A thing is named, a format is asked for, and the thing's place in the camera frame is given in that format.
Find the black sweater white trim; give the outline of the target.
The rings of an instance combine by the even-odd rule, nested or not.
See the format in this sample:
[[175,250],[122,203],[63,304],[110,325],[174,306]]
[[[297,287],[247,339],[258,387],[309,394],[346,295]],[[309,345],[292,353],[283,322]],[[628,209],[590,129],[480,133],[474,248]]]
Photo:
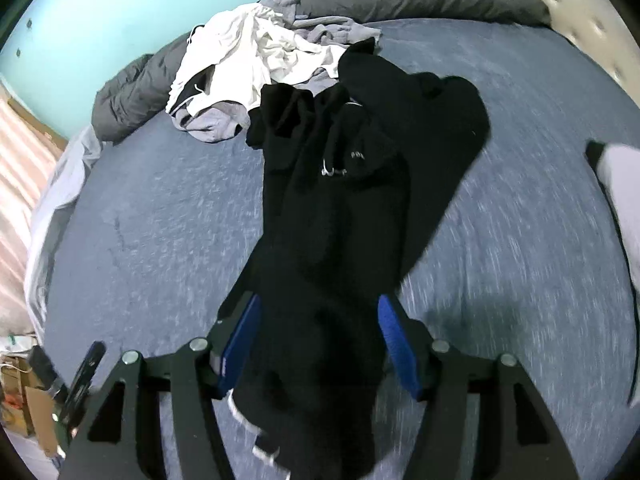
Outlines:
[[232,400],[290,478],[372,470],[378,298],[422,257],[488,132],[472,82],[406,73],[369,40],[326,90],[262,88],[246,136],[264,158],[262,236],[241,275],[262,319]]

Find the cardboard box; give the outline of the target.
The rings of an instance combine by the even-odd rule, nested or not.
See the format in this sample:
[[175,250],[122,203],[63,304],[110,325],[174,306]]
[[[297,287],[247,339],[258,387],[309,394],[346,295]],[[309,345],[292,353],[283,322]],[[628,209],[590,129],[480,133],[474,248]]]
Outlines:
[[35,437],[45,456],[58,454],[54,403],[21,356],[1,357],[1,421],[22,437]]

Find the blue patterned bed sheet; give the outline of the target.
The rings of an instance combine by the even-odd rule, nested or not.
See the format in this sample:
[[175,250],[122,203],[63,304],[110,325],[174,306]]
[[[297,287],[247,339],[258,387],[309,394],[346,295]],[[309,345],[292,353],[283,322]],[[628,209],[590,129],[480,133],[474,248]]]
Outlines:
[[[639,111],[546,28],[459,20],[380,24],[408,73],[474,84],[491,133],[425,258],[402,288],[433,335],[478,356],[515,354],[578,474],[603,479],[639,427],[627,399],[634,291],[590,140],[637,145]],[[262,230],[262,154],[206,144],[159,114],[104,148],[55,255],[44,348],[71,380],[90,344],[105,377],[122,352],[173,352],[213,324]]]

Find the light grey blanket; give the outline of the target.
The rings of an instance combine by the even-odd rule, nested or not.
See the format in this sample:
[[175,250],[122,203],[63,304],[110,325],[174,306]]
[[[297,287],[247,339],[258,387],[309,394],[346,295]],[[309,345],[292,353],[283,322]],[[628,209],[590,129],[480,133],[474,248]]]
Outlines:
[[55,164],[32,212],[30,237],[26,244],[24,294],[29,318],[40,344],[43,343],[47,321],[47,298],[55,252],[102,150],[103,143],[91,126],[77,133]]

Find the pink curtain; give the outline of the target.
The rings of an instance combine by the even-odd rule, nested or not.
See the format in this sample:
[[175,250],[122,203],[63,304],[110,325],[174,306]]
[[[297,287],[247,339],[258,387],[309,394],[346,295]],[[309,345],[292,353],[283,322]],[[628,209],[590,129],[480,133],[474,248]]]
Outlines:
[[1,90],[1,333],[34,330],[24,297],[32,212],[59,157],[8,105]]

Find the folded lilac garment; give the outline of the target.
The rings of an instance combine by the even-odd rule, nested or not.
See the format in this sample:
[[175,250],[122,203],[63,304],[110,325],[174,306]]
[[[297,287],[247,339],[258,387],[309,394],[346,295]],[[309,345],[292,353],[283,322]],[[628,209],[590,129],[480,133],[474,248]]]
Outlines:
[[608,200],[625,252],[639,322],[639,150],[589,140],[585,156]]

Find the grey sweatshirt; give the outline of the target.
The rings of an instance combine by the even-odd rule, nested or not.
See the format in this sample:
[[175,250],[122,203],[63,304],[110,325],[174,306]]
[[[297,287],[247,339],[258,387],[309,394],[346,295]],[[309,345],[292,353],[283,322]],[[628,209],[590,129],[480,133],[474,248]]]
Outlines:
[[215,14],[195,26],[171,83],[166,113],[205,143],[250,128],[266,84],[318,93],[337,80],[338,60],[381,32],[346,16],[306,18],[296,0],[264,0]]

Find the white garment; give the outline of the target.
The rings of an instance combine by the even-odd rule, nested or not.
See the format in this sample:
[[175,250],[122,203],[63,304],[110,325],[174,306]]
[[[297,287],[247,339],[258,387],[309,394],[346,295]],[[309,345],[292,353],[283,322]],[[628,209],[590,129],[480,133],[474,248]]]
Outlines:
[[194,30],[170,86],[166,112],[184,102],[192,114],[222,101],[247,110],[260,104],[262,87],[272,82],[302,84],[317,70],[337,77],[346,48],[313,44],[284,26],[284,16],[260,3],[215,14]]

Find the cream tufted headboard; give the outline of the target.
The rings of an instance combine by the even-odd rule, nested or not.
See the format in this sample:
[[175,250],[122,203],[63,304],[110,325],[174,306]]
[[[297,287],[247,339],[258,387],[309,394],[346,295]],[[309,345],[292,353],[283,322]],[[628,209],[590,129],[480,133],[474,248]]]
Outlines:
[[612,0],[544,0],[552,28],[639,101],[639,45]]

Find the wooden frame by wall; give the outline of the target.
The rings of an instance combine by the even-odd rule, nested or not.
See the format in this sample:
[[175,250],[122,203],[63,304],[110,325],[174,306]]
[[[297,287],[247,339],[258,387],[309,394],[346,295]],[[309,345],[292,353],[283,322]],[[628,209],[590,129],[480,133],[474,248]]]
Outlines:
[[54,156],[60,157],[62,155],[68,144],[66,139],[43,122],[40,122],[39,119],[35,118],[35,116],[29,110],[26,110],[26,108],[16,99],[9,98],[8,105],[12,108],[14,113],[32,129],[36,136],[38,136]]

